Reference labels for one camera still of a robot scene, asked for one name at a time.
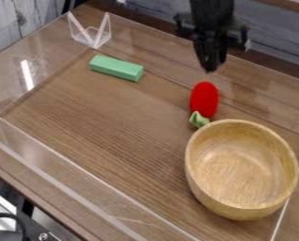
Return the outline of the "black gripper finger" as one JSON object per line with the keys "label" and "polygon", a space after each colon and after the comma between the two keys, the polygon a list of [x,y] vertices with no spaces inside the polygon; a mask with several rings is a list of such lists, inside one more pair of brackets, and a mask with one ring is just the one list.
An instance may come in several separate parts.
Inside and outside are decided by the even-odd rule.
{"label": "black gripper finger", "polygon": [[212,57],[211,57],[211,71],[215,72],[219,66],[226,62],[228,50],[228,37],[222,35],[214,42]]}
{"label": "black gripper finger", "polygon": [[196,52],[196,56],[200,61],[202,67],[207,72],[211,72],[210,50],[208,50],[210,45],[206,38],[199,34],[194,35],[194,47],[195,47],[195,52]]}

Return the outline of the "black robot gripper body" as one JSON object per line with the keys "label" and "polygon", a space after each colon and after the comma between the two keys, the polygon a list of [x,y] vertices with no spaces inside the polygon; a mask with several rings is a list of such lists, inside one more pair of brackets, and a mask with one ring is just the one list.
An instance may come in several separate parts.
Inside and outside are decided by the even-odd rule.
{"label": "black robot gripper body", "polygon": [[247,51],[250,26],[235,16],[235,0],[190,0],[190,10],[174,16],[176,33],[184,38],[226,40],[230,46]]}

